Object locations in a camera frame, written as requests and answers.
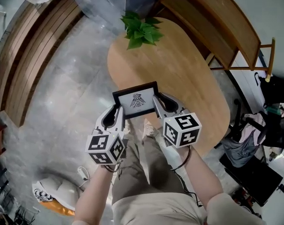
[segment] picture frame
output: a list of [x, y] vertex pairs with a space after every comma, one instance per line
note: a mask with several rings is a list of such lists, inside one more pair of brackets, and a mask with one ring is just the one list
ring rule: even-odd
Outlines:
[[153, 95], [159, 97], [157, 82], [150, 82], [113, 92], [117, 107], [124, 108], [125, 119], [135, 118], [141, 115], [155, 112], [152, 102]]

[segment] person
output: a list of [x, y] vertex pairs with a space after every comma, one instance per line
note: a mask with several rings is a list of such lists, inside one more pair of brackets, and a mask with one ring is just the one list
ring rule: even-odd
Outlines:
[[[126, 158], [121, 162], [112, 187], [112, 209], [115, 225], [201, 225], [201, 212], [190, 195], [185, 193], [177, 175], [155, 140], [157, 131], [144, 122], [144, 146], [149, 168], [149, 181], [139, 161], [138, 148], [127, 123]], [[182, 161], [189, 149], [178, 149]], [[209, 225], [262, 225], [260, 218], [249, 213], [223, 192], [221, 183], [199, 154], [191, 147], [185, 169], [191, 184], [207, 211]], [[99, 166], [92, 181], [79, 198], [72, 225], [98, 225], [106, 205], [113, 173]]]

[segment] foot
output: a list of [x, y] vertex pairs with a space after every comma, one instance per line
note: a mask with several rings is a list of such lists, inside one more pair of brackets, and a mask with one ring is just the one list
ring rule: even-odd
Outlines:
[[144, 120], [144, 132], [143, 132], [143, 137], [145, 136], [154, 136], [155, 135], [155, 128], [152, 126], [152, 124], [145, 119]]
[[125, 120], [125, 127], [124, 127], [124, 135], [129, 134], [130, 133], [130, 123], [128, 120]]

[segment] t-shirt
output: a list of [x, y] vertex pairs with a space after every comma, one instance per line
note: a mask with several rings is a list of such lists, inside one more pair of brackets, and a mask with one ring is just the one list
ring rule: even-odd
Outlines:
[[[193, 198], [179, 193], [130, 196], [113, 205], [115, 225], [202, 225]], [[264, 225], [263, 220], [236, 204], [228, 194], [218, 194], [207, 205], [209, 225]], [[72, 225], [89, 225], [76, 221]]]

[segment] potted plant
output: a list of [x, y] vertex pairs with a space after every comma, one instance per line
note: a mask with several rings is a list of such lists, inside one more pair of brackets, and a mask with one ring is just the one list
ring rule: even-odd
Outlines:
[[129, 39], [128, 49], [141, 47], [143, 43], [156, 45], [163, 35], [155, 24], [161, 23], [159, 20], [148, 17], [142, 22], [139, 15], [134, 12], [126, 12], [121, 20], [125, 24], [126, 37]]

